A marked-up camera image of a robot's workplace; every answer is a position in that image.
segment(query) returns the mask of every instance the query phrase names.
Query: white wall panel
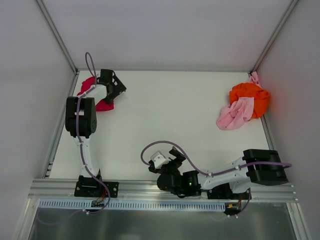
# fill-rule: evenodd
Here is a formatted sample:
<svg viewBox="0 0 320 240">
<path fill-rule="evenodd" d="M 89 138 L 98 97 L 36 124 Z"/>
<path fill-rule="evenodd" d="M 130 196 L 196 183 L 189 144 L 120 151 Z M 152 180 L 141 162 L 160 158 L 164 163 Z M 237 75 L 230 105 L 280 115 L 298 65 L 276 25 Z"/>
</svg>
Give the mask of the white wall panel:
<svg viewBox="0 0 320 240">
<path fill-rule="evenodd" d="M 313 239 L 320 236 L 320 1 L 302 0 L 258 70 L 268 120 Z"/>
<path fill-rule="evenodd" d="M 249 71 L 290 0 L 45 0 L 76 66 Z"/>
<path fill-rule="evenodd" d="M 0 2 L 0 239 L 41 177 L 72 72 L 33 0 Z"/>
</svg>

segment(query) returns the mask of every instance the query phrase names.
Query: black base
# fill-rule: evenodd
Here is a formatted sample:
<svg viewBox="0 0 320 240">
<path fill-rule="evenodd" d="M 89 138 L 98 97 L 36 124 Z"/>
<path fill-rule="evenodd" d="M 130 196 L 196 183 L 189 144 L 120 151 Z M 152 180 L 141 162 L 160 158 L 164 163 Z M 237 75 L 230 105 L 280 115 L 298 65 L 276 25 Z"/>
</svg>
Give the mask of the black base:
<svg viewBox="0 0 320 240">
<path fill-rule="evenodd" d="M 103 182 L 110 192 L 110 198 L 118 197 L 119 182 L 104 181 Z M 91 177 L 79 176 L 74 189 L 75 197 L 99 198 L 103 195 L 105 188 Z"/>
<path fill-rule="evenodd" d="M 240 197 L 242 197 L 243 200 L 248 200 L 249 191 L 245 191 L 243 193 L 232 193 L 229 183 L 225 183 L 207 191 L 207 196 L 208 199 L 215 200 L 238 200 Z"/>
</svg>

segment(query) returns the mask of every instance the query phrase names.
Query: ventilation grille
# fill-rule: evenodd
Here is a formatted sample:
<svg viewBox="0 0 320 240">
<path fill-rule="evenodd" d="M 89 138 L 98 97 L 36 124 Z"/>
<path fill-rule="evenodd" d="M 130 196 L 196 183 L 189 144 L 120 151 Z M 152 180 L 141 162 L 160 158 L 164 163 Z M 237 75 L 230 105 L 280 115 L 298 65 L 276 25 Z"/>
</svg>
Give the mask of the ventilation grille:
<svg viewBox="0 0 320 240">
<path fill-rule="evenodd" d="M 92 200 L 43 199 L 40 208 L 51 209 L 98 209 L 91 207 Z M 143 210 L 143 211 L 193 211 L 224 212 L 224 202 L 188 202 L 188 201 L 135 201 L 111 199 L 105 208 L 109 210 Z"/>
</svg>

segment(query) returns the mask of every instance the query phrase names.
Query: table surface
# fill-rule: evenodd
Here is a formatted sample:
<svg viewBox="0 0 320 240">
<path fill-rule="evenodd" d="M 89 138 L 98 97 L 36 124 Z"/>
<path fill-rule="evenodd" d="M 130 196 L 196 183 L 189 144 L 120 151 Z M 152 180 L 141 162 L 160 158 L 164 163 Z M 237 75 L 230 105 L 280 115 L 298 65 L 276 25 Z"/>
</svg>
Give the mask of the table surface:
<svg viewBox="0 0 320 240">
<path fill-rule="evenodd" d="M 230 163 L 246 149 L 268 149 L 260 119 L 243 127 L 220 130 L 216 125 L 229 91 L 248 79 L 244 72 L 117 71 L 127 91 L 114 101 L 114 109 L 97 112 L 93 136 L 96 159 L 103 179 L 156 180 L 140 160 L 151 142 L 168 140 L 180 145 L 200 169 Z M 91 75 L 80 71 L 74 95 Z M 172 146 L 159 144 L 145 152 L 160 150 L 169 157 Z M 81 162 L 73 138 L 63 129 L 50 178 L 77 179 Z M 185 161 L 181 172 L 192 167 Z"/>
</svg>

